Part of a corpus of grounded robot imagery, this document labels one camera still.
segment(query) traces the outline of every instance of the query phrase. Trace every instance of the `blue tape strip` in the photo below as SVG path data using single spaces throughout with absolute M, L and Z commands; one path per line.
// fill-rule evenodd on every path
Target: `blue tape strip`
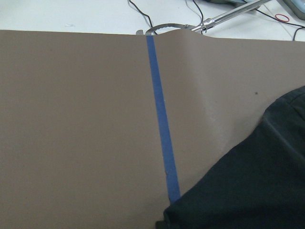
M 158 66 L 153 36 L 146 36 L 146 40 L 148 47 L 149 62 L 152 72 L 152 85 L 153 85 L 153 92 L 154 92 L 154 98 L 157 109 L 164 168 L 166 173 L 167 192 L 168 192 L 168 198 L 170 200 L 170 204 L 172 204 L 180 198 L 178 176 L 175 165 L 175 159 L 173 155 L 172 140 L 167 121 L 162 83 L 160 78 L 160 72 L 159 72 L 159 66 Z

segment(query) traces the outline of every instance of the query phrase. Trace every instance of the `metal rod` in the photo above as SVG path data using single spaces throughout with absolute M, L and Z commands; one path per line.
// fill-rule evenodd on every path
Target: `metal rod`
M 192 29 L 193 31 L 198 31 L 198 30 L 207 30 L 209 28 L 214 27 L 215 25 L 218 25 L 220 23 L 223 23 L 231 18 L 234 18 L 242 13 L 245 13 L 247 11 L 250 11 L 252 9 L 255 9 L 256 7 L 269 2 L 270 0 L 254 0 L 252 2 L 249 2 L 245 5 L 242 5 L 240 7 L 235 8 L 234 10 L 231 10 L 229 12 L 223 13 L 219 16 L 216 16 L 214 18 L 208 18 L 204 20 L 199 26 L 195 27 Z

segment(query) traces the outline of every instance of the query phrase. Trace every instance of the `silver tool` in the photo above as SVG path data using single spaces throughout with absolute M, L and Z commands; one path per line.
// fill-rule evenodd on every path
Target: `silver tool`
M 270 0 L 254 0 L 252 2 L 249 2 L 245 5 L 242 5 L 240 7 L 235 8 L 234 10 L 228 11 L 226 13 L 223 13 L 219 16 L 216 16 L 214 18 L 208 18 L 201 22 L 197 26 L 193 25 L 182 25 L 182 24 L 174 24 L 174 23 L 168 23 L 168 24 L 161 24 L 156 25 L 152 28 L 150 28 L 145 35 L 153 35 L 153 32 L 155 32 L 158 29 L 166 28 L 166 27 L 174 27 L 179 29 L 188 29 L 192 31 L 206 31 L 220 23 L 223 23 L 231 18 L 234 18 L 242 13 L 248 12 L 250 10 L 255 9 L 256 7 L 259 7 L 260 5 L 269 2 Z

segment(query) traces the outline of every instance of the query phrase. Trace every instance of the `white table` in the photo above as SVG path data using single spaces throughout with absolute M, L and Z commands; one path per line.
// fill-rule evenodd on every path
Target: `white table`
M 197 25 L 199 11 L 192 0 L 133 0 L 153 24 L 181 23 Z M 196 0 L 204 18 L 214 17 L 233 9 L 225 4 Z M 282 0 L 271 0 L 260 10 L 274 16 L 290 18 L 303 24 Z M 1 0 L 0 29 L 26 31 L 64 31 L 135 34 L 149 29 L 143 16 L 128 0 Z M 256 11 L 237 16 L 208 30 L 207 36 L 223 38 L 291 40 L 297 27 L 276 22 Z M 297 41 L 305 41 L 305 30 L 298 32 Z

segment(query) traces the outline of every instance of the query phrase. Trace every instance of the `dark cloth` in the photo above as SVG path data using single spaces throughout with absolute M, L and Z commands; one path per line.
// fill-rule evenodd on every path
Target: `dark cloth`
M 270 105 L 164 218 L 169 229 L 304 229 L 305 86 Z

